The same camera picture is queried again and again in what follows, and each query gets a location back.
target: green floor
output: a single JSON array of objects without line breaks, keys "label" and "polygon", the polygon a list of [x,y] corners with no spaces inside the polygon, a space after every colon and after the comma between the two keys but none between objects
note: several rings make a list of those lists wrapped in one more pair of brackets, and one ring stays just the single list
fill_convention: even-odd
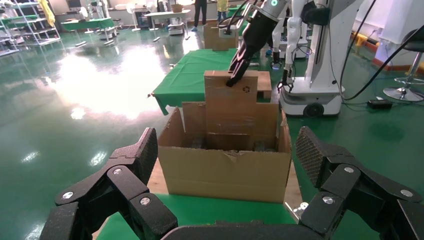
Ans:
[{"label": "green floor", "polygon": [[[146,127],[160,133],[163,116],[148,94],[188,51],[202,48],[202,32],[169,37],[153,43],[148,31],[122,31],[115,47],[97,36],[82,36],[88,45],[75,48],[73,34],[53,43],[0,58],[0,239],[37,239],[64,188],[99,170],[116,148],[133,144]],[[346,94],[360,89],[372,76],[373,55],[366,49],[352,54],[345,73]],[[260,70],[269,69],[265,52]],[[300,76],[306,61],[296,62]],[[380,74],[357,103],[384,96],[382,89],[403,72]],[[275,87],[281,74],[271,74]],[[277,100],[273,93],[272,100]],[[338,117],[289,118],[295,142],[299,128],[309,126],[324,141],[350,150],[362,163],[424,195],[424,108],[398,105],[368,111],[342,107]],[[302,196],[316,192],[295,159]],[[376,234],[347,213],[336,232],[338,239],[370,239]]]}]

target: chair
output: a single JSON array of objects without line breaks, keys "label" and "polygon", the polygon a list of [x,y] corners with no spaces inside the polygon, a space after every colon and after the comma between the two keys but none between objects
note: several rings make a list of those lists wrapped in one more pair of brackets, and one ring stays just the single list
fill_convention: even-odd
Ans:
[{"label": "chair", "polygon": [[114,21],[115,22],[115,26],[116,26],[116,28],[120,28],[121,26],[119,25],[119,22],[121,21],[121,19],[120,18],[114,18],[114,19],[112,19],[112,21]]},{"label": "chair", "polygon": [[[413,30],[409,32],[403,39],[403,43],[414,34],[416,31]],[[415,73],[420,66],[420,60],[424,52],[424,30],[420,31],[416,36],[414,36],[408,44],[403,48],[408,51],[418,52],[416,54],[415,60],[413,61],[412,67],[408,76],[406,77],[397,77],[394,80],[398,83],[402,83],[403,87],[389,87],[385,88],[383,92],[394,99],[408,101],[408,102],[419,102],[424,100],[424,95],[414,89],[411,89],[412,85],[424,85],[424,80],[414,78]]]}]

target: yellow clothing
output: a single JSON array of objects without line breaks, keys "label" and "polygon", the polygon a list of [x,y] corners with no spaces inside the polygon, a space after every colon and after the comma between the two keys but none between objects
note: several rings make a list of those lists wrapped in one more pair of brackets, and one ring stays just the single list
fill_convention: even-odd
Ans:
[{"label": "yellow clothing", "polygon": [[52,10],[50,9],[47,0],[37,0],[37,2],[40,3],[40,6],[42,10],[44,11],[45,17],[47,18],[47,22],[51,27],[55,26],[55,15],[53,14]]},{"label": "yellow clothing", "polygon": [[226,12],[228,10],[228,0],[218,0],[216,8],[218,12]]}]

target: metal screw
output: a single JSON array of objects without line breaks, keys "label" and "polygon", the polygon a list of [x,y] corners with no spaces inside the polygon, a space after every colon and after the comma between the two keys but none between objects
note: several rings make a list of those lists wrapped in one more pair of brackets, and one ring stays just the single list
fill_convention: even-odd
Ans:
[{"label": "metal screw", "polygon": [[354,172],[354,170],[352,168],[350,168],[350,167],[345,167],[344,170],[346,172],[348,172],[348,173],[353,173]]},{"label": "metal screw", "polygon": [[70,198],[72,197],[72,195],[74,195],[74,193],[73,193],[73,192],[71,192],[71,191],[68,191],[67,193],[65,193],[65,194],[62,196],[62,198],[63,198],[63,199],[70,199]]},{"label": "metal screw", "polygon": [[150,203],[150,198],[148,198],[148,197],[143,197],[141,200],[140,200],[140,204],[141,205],[143,205],[143,206],[146,206],[147,204],[149,204]]},{"label": "metal screw", "polygon": [[333,204],[334,203],[334,200],[331,198],[331,197],[329,197],[329,196],[325,196],[325,197],[323,197],[322,198],[322,200],[324,201],[324,203],[326,203],[326,204]]},{"label": "metal screw", "polygon": [[412,197],[413,196],[412,192],[410,192],[408,190],[405,190],[405,189],[400,190],[400,193],[403,194],[403,195],[405,195],[405,196],[407,196],[407,197]]},{"label": "metal screw", "polygon": [[120,168],[113,170],[113,174],[116,174],[116,175],[120,174],[121,172],[122,172],[122,169]]},{"label": "metal screw", "polygon": [[308,203],[307,202],[302,202],[301,204],[300,204],[300,209],[303,209],[303,210],[305,210],[307,207],[308,207]]}]

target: white table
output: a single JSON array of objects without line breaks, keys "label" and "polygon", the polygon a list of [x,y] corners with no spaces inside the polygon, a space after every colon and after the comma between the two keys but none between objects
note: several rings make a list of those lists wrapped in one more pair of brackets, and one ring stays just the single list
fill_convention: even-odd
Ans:
[{"label": "white table", "polygon": [[186,14],[190,12],[190,9],[184,9],[182,12],[172,12],[172,11],[163,11],[163,12],[152,12],[144,15],[144,17],[151,17],[151,23],[153,24],[153,33],[154,33],[154,39],[153,42],[158,41],[161,37],[156,36],[156,29],[155,28],[155,19],[174,19],[174,18],[181,18],[183,19],[183,23],[185,26],[185,39],[189,39],[189,28],[187,27],[187,21],[186,21]]}]

